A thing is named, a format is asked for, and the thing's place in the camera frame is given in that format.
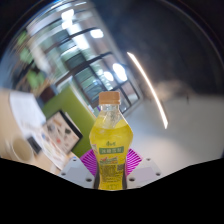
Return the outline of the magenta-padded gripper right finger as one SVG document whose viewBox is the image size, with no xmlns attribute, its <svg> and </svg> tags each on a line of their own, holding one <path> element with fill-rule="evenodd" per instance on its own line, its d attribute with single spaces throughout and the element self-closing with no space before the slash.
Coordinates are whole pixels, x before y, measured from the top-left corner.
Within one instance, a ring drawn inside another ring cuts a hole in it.
<svg viewBox="0 0 224 224">
<path fill-rule="evenodd" d="M 125 176 L 127 188 L 134 189 L 160 179 L 163 174 L 151 158 L 142 157 L 133 149 L 129 149 L 126 156 Z"/>
</svg>

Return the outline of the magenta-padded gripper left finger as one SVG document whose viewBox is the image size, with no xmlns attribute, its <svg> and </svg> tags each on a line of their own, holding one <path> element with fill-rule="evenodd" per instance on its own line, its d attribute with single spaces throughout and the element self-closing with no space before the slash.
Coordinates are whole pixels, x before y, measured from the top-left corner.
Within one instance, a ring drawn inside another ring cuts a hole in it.
<svg viewBox="0 0 224 224">
<path fill-rule="evenodd" d="M 73 156 L 59 176 L 81 187 L 94 189 L 98 183 L 98 165 L 93 150 L 81 157 Z"/>
</svg>

